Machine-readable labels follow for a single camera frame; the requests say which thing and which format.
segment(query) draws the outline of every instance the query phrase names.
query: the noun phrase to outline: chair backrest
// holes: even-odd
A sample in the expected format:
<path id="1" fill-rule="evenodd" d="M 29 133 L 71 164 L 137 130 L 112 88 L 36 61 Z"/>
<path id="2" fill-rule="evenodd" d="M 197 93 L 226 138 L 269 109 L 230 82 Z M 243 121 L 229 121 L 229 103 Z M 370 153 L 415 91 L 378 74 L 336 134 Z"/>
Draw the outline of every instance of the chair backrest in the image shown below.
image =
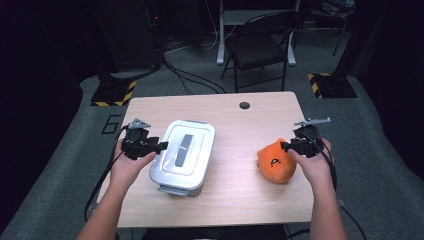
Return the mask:
<path id="1" fill-rule="evenodd" d="M 299 13 L 295 10 L 285 10 L 277 13 L 255 17 L 245 22 L 237 32 L 239 37 L 266 34 L 286 34 L 296 29 L 300 24 Z"/>

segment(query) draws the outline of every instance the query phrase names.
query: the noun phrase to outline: container lid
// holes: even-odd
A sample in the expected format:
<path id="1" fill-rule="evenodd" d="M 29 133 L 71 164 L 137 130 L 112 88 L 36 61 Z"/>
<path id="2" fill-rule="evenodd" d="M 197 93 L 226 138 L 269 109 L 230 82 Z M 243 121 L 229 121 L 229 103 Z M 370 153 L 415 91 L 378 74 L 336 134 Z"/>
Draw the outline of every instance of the container lid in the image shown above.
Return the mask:
<path id="1" fill-rule="evenodd" d="M 152 161 L 150 178 L 160 184 L 192 190 L 200 187 L 206 176 L 215 139 L 210 124 L 177 120 L 165 132 L 162 142 L 167 150 Z"/>

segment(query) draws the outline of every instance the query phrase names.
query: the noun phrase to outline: orange stuffed animal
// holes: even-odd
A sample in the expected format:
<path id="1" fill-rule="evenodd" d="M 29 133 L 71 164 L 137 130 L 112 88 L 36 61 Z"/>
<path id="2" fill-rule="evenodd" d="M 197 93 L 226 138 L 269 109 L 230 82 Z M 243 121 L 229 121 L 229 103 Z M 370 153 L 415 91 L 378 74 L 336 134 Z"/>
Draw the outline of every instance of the orange stuffed animal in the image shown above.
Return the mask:
<path id="1" fill-rule="evenodd" d="M 258 151 L 258 167 L 269 180 L 286 183 L 293 177 L 297 164 L 289 154 L 281 149 L 280 142 L 285 142 L 284 138 L 279 138 L 276 142 Z"/>

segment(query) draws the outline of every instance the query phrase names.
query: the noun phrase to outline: person's left hand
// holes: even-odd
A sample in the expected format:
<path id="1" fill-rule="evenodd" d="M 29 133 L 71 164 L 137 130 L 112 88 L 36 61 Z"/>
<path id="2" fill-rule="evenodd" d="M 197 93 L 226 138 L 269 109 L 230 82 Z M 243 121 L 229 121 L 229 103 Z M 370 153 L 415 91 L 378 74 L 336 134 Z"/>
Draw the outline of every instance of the person's left hand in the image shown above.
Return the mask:
<path id="1" fill-rule="evenodd" d="M 122 152 L 122 141 L 121 139 L 116 144 L 114 159 Z M 137 160 L 132 160 L 122 153 L 112 166 L 110 172 L 110 185 L 118 185 L 120 188 L 129 189 L 137 179 L 141 169 L 149 164 L 155 157 L 156 153 L 151 152 Z"/>

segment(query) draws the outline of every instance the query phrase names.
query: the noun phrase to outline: table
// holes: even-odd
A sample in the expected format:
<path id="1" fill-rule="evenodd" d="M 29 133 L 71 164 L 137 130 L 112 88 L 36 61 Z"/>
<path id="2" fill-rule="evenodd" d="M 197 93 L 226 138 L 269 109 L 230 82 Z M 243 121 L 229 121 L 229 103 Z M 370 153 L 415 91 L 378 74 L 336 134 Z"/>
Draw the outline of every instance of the table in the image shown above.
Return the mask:
<path id="1" fill-rule="evenodd" d="M 219 2 L 219 49 L 216 63 L 218 65 L 224 64 L 225 55 L 225 32 L 224 25 L 242 25 L 246 21 L 264 14 L 271 14 L 274 12 L 281 12 L 282 10 L 224 10 L 224 2 Z M 300 0 L 296 0 L 294 9 L 299 10 Z M 293 34 L 290 35 L 289 50 L 288 50 L 288 62 L 289 66 L 296 65 L 296 59 L 294 57 L 293 49 L 291 47 L 291 39 Z"/>
<path id="2" fill-rule="evenodd" d="M 241 102 L 250 108 L 243 110 Z M 215 144 L 203 190 L 198 197 L 157 191 L 146 166 L 129 189 L 118 227 L 195 227 L 309 222 L 313 196 L 297 166 L 287 184 L 266 179 L 256 152 L 279 137 L 294 137 L 293 124 L 304 120 L 292 92 L 134 98 L 123 124 L 140 118 L 152 125 L 149 137 L 163 137 L 174 120 L 195 120 L 215 127 Z M 99 192 L 109 184 L 105 179 Z"/>

